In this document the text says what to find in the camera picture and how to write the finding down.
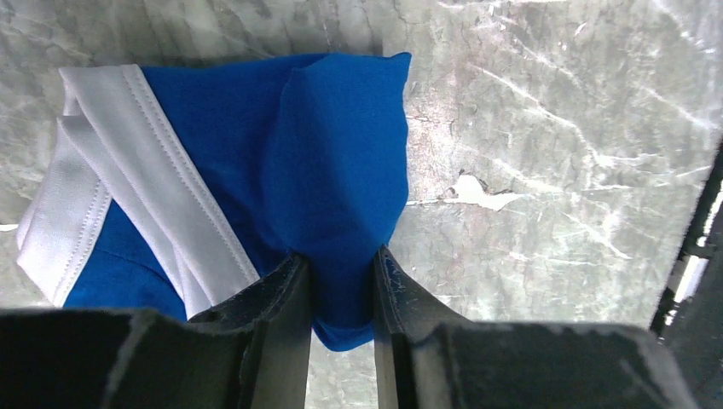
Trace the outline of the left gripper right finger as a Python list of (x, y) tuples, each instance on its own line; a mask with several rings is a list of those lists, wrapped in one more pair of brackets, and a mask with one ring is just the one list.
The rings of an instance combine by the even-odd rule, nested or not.
[(630, 325), (475, 322), (373, 260), (382, 408), (694, 408), (670, 351)]

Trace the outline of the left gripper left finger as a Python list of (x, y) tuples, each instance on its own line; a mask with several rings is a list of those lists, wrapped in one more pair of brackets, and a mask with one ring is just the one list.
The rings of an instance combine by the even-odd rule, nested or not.
[(150, 308), (4, 309), (4, 408), (301, 408), (309, 263), (183, 322)]

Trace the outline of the blue underwear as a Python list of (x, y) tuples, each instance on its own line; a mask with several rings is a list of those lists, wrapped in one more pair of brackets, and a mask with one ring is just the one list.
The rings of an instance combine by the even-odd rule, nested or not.
[(17, 228), (18, 265), (57, 307), (187, 320), (296, 252), (321, 342), (371, 341), (373, 258), (408, 200), (411, 61), (61, 69), (54, 157)]

